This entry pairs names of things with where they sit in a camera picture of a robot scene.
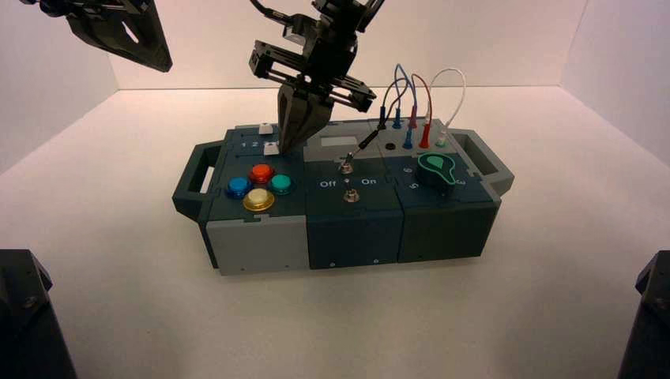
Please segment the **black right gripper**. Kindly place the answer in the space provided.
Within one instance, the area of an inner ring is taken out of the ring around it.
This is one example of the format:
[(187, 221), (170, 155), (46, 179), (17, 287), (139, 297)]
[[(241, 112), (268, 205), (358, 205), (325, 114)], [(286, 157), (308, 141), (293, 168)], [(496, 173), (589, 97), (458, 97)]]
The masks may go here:
[[(348, 75), (357, 52), (354, 28), (338, 30), (302, 14), (274, 14), (284, 37), (302, 46), (298, 54), (257, 40), (249, 66), (256, 77), (282, 84), (278, 92), (279, 152), (298, 148), (329, 122), (333, 102), (368, 111), (376, 95)], [(319, 98), (303, 99), (301, 92)]]

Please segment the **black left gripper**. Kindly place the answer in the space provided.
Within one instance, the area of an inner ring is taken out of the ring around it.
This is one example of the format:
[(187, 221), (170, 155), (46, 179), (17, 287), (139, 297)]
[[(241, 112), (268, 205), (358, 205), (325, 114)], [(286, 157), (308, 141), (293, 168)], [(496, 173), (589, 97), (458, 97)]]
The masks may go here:
[(151, 69), (167, 72), (172, 60), (153, 1), (96, 1), (96, 13), (81, 11), (90, 1), (20, 0), (49, 17), (63, 17), (75, 36), (92, 47)]

